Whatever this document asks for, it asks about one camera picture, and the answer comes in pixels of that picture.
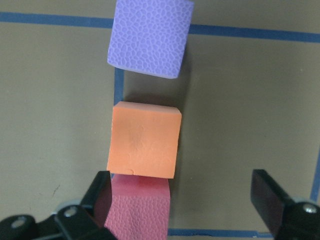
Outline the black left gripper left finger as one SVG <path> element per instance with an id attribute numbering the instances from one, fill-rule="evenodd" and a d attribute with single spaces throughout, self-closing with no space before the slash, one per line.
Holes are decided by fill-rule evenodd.
<path id="1" fill-rule="evenodd" d="M 112 204 L 112 185 L 109 171 L 99 171 L 80 201 L 99 227 L 105 225 Z"/>

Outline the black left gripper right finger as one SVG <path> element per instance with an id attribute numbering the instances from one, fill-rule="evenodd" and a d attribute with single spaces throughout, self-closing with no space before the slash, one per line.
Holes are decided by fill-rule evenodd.
<path id="1" fill-rule="evenodd" d="M 295 204 L 264 169 L 252 171 L 250 200 L 271 233 L 280 231 L 286 208 Z"/>

